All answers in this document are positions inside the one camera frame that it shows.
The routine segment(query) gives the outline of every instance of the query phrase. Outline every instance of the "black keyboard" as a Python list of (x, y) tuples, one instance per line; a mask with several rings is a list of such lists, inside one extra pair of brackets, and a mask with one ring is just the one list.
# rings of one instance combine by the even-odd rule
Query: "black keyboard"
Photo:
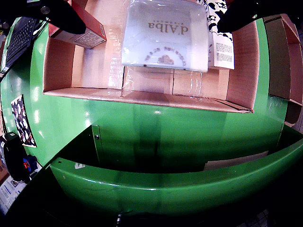
[(6, 66), (10, 67), (17, 58), (31, 45), (36, 19), (28, 18), (28, 21), (14, 31), (7, 50)]

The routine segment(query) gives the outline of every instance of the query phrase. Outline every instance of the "black and white patterned box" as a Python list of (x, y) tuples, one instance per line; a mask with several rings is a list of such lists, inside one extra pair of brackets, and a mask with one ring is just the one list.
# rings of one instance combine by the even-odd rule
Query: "black and white patterned box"
[(217, 24), (226, 12), (225, 0), (197, 0), (206, 10), (209, 27), (208, 68), (234, 69), (233, 38), (231, 33), (219, 33)]

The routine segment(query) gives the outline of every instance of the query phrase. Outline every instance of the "red and white box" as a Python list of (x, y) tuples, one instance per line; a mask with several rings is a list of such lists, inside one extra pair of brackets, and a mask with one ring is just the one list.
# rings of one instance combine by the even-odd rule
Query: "red and white box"
[(81, 35), (76, 35), (65, 32), (60, 28), (49, 24), (49, 37), (59, 39), (78, 46), (82, 46), (88, 49), (91, 49), (105, 42), (107, 39), (105, 36), (103, 25), (99, 21), (97, 21), (90, 13), (88, 13), (83, 7), (78, 5), (74, 0), (69, 0), (68, 3), (85, 23), (85, 33)]

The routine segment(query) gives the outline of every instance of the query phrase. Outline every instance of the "sticker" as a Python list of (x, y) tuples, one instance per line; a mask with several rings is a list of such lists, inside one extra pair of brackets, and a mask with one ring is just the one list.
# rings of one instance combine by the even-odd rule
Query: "sticker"
[(99, 36), (98, 34), (94, 33), (93, 31), (89, 31), (76, 39), (74, 44), (78, 44), (80, 46), (84, 46), (87, 48), (93, 48), (94, 46), (99, 45), (100, 43), (105, 42), (105, 40)]
[(85, 165), (83, 165), (83, 164), (80, 164), (80, 163), (77, 163), (77, 162), (75, 164), (75, 169), (81, 169), (81, 168), (84, 168), (84, 167), (85, 167)]

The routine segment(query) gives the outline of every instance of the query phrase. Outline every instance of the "white box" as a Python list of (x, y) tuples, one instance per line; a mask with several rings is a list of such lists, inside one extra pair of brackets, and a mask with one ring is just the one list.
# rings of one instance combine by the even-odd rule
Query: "white box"
[(203, 6), (175, 0), (131, 1), (122, 64), (206, 72), (208, 31)]
[(231, 33), (218, 33), (217, 23), (226, 12), (224, 0), (201, 0), (209, 26), (208, 68), (234, 69), (233, 38)]

